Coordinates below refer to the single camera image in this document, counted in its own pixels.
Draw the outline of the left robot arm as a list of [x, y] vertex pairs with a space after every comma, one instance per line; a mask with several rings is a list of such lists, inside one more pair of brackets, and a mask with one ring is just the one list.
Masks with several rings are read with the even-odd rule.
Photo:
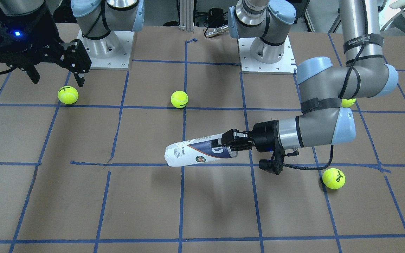
[[347, 62], [315, 57], [297, 66], [302, 115], [261, 122], [252, 131], [227, 131], [214, 146], [259, 152], [351, 142], [356, 137], [351, 109], [342, 99], [384, 96], [398, 84], [398, 72], [384, 61], [378, 7], [374, 0], [341, 0], [340, 15]]

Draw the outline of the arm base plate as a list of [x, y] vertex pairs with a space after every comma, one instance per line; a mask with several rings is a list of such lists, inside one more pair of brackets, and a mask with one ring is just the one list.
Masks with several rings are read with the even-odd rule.
[[277, 54], [279, 61], [276, 63], [263, 63], [255, 58], [257, 53], [252, 54], [254, 40], [254, 38], [240, 38], [237, 40], [242, 73], [287, 75], [296, 73], [297, 64], [289, 37], [287, 37], [284, 44], [281, 45], [283, 53]]
[[107, 37], [92, 40], [77, 34], [91, 59], [90, 69], [128, 70], [130, 66], [135, 32], [111, 31]]

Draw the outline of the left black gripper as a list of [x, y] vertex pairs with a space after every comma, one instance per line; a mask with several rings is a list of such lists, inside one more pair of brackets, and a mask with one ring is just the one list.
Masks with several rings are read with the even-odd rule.
[[278, 120], [259, 122], [253, 126], [252, 131], [231, 129], [220, 138], [211, 141], [211, 147], [230, 147], [231, 151], [247, 151], [255, 148], [258, 152], [271, 152], [280, 150], [278, 139]]

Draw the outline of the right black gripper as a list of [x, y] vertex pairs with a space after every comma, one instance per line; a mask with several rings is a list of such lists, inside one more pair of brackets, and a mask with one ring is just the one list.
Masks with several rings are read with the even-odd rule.
[[47, 4], [0, 4], [0, 63], [24, 70], [38, 84], [40, 62], [69, 70], [79, 87], [92, 64], [81, 40], [63, 42]]

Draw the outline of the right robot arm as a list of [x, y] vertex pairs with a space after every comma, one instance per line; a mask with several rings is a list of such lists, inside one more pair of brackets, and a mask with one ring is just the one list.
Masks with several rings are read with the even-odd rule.
[[36, 84], [36, 65], [53, 63], [72, 72], [81, 87], [93, 59], [121, 50], [116, 31], [143, 27], [142, 0], [72, 0], [70, 5], [81, 35], [66, 43], [45, 0], [0, 0], [0, 63], [8, 66], [0, 75], [20, 69]]

